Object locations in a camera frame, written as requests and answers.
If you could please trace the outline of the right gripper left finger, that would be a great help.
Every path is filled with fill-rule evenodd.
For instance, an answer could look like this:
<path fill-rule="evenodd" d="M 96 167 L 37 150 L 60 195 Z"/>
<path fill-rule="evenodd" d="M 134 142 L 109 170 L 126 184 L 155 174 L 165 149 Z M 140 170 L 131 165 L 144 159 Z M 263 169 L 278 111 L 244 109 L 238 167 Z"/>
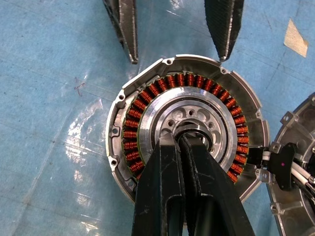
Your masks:
<path fill-rule="evenodd" d="M 178 144 L 171 134 L 159 138 L 137 185 L 132 235 L 180 236 L 185 185 Z"/>

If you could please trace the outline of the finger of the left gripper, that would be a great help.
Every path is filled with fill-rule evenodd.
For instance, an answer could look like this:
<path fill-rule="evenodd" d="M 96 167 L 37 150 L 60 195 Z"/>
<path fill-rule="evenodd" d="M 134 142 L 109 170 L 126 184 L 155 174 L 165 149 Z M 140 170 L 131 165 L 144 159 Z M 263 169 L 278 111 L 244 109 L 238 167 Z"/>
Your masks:
<path fill-rule="evenodd" d="M 137 10 L 135 0 L 104 0 L 119 43 L 132 64 L 138 63 Z"/>
<path fill-rule="evenodd" d="M 206 0 L 206 23 L 220 61 L 230 58 L 237 40 L 244 0 Z"/>

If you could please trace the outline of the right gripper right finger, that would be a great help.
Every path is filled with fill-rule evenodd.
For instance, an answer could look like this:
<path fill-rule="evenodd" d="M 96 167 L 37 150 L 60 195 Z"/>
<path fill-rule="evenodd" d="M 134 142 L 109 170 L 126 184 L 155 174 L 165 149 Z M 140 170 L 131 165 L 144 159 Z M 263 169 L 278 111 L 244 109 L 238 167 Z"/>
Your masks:
<path fill-rule="evenodd" d="M 253 236 L 234 183 L 191 135 L 179 139 L 190 236 Z"/>

